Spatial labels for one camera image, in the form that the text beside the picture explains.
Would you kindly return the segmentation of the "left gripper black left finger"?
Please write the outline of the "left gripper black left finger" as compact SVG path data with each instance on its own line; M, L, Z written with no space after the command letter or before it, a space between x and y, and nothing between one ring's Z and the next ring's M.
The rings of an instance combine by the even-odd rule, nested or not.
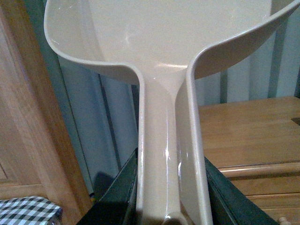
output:
M79 225L135 225L138 149Z

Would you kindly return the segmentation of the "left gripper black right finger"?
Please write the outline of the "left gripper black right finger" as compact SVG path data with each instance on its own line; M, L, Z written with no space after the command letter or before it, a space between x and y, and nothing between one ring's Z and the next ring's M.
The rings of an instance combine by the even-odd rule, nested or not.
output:
M278 222L247 199L207 158L205 159L205 167L213 224L278 224Z

